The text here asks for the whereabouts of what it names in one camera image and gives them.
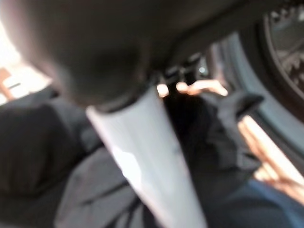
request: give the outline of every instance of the clothing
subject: clothing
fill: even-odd
[[[50,89],[0,107],[0,228],[161,227],[84,110]],[[302,205],[251,180],[258,161],[250,157],[244,167],[222,159],[221,153],[248,154],[236,124],[259,99],[174,95],[164,101],[210,228],[300,227]]]

